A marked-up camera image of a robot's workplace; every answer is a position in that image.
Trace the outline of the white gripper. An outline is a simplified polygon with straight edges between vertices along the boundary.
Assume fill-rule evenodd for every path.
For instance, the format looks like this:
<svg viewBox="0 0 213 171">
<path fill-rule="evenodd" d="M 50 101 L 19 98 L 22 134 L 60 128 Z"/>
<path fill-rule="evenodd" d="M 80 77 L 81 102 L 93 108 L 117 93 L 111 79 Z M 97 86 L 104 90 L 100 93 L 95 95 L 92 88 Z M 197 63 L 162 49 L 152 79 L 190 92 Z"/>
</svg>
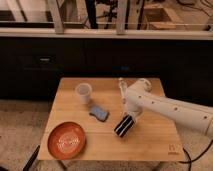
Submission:
<svg viewBox="0 0 213 171">
<path fill-rule="evenodd" d="M 126 112 L 133 118 L 138 117 L 143 111 L 141 107 L 130 102 L 127 102 L 125 104 L 125 108 Z M 128 130 L 134 125 L 134 120 L 130 118 L 129 115 L 126 115 L 114 129 L 114 132 L 116 134 L 119 134 L 120 137 L 123 137 L 128 132 Z"/>
</svg>

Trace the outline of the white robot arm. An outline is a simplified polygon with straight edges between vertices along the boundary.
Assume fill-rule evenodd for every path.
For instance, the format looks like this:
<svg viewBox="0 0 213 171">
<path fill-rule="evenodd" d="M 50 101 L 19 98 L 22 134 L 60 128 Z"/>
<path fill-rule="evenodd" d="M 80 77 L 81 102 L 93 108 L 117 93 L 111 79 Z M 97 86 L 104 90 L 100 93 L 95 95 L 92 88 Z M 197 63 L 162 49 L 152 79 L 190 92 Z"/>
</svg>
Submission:
<svg viewBox="0 0 213 171">
<path fill-rule="evenodd" d="M 154 95 L 150 81 L 145 78 L 130 86 L 120 78 L 118 85 L 124 102 L 124 118 L 114 129 L 119 137 L 127 133 L 143 109 L 147 108 L 213 140 L 213 107 Z"/>
</svg>

